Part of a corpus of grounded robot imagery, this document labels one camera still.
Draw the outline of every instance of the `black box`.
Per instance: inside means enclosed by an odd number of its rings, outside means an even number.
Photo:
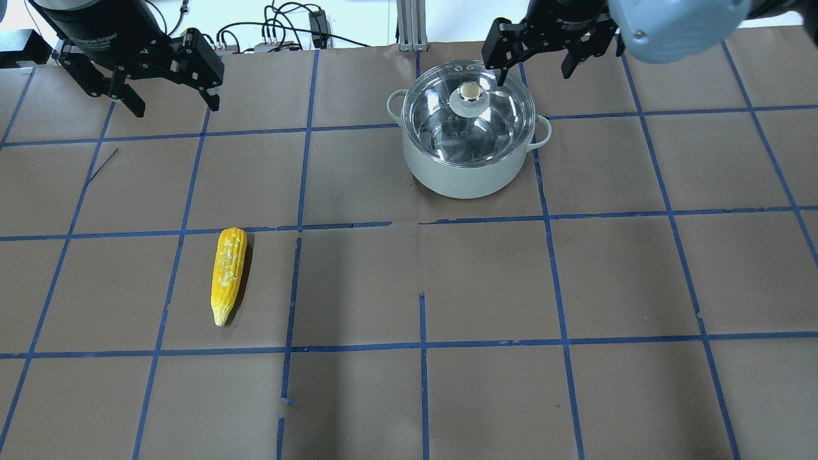
[[[52,51],[51,45],[32,29],[0,31],[0,69],[43,65]]]

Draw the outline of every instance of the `pot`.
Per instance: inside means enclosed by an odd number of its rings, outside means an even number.
[[[404,96],[400,116],[394,99]],[[480,198],[510,183],[528,152],[551,139],[551,123],[534,111],[522,81],[509,75],[497,86],[481,61],[452,61],[428,70],[409,89],[386,100],[403,128],[403,156],[420,183],[451,198]],[[532,142],[535,123],[548,128]]]

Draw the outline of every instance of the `lid knob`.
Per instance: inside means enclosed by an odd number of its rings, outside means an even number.
[[[483,95],[483,88],[475,82],[463,82],[457,87],[457,94],[464,101],[474,102]]]

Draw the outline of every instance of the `glass lid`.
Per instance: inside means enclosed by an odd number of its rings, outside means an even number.
[[[518,78],[497,86],[481,61],[438,65],[412,85],[402,117],[426,155],[464,168],[492,165],[531,142],[534,101]]]

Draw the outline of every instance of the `corn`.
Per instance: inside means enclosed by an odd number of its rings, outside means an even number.
[[[218,237],[216,261],[213,264],[213,285],[210,306],[216,326],[224,326],[227,315],[236,303],[241,274],[245,266],[247,234],[240,228],[228,228]]]

